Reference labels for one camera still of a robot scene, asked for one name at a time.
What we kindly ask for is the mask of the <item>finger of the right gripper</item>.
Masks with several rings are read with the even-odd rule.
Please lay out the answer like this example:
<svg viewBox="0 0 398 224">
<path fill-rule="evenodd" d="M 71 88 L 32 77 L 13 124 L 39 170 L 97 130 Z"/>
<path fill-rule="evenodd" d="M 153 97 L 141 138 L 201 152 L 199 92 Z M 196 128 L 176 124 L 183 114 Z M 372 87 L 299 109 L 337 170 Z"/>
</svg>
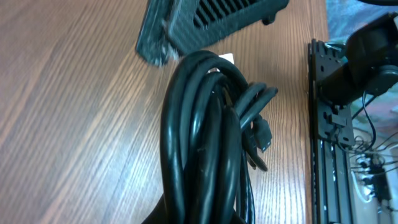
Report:
<svg viewBox="0 0 398 224">
<path fill-rule="evenodd" d="M 163 66 L 262 21 L 269 25 L 289 0 L 150 0 L 136 44 L 148 63 Z"/>
</svg>

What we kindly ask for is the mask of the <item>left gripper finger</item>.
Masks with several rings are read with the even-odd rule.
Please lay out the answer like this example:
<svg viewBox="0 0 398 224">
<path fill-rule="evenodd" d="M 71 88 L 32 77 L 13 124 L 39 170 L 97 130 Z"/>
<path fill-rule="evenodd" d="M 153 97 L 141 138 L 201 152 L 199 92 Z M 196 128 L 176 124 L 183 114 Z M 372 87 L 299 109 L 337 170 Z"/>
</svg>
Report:
<svg viewBox="0 0 398 224">
<path fill-rule="evenodd" d="M 157 202 L 155 208 L 142 222 L 142 224 L 166 224 L 167 217 L 165 213 L 164 196 L 162 195 Z M 233 217 L 230 224 L 246 224 L 246 222 L 238 216 L 236 212 L 233 212 Z"/>
</svg>

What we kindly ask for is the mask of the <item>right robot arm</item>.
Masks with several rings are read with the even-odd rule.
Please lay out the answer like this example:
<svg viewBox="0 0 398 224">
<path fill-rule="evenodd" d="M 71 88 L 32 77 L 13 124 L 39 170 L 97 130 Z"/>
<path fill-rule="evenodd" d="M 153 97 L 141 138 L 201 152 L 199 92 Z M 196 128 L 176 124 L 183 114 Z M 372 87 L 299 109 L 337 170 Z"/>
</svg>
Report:
<svg viewBox="0 0 398 224">
<path fill-rule="evenodd" d="M 288 0 L 150 0 L 136 44 L 154 65 L 172 54 L 186 55 L 212 45 L 257 21 L 269 25 Z M 387 13 L 347 40 L 347 62 L 318 85 L 335 105 L 363 93 L 379 96 L 397 83 L 397 13 Z"/>
</svg>

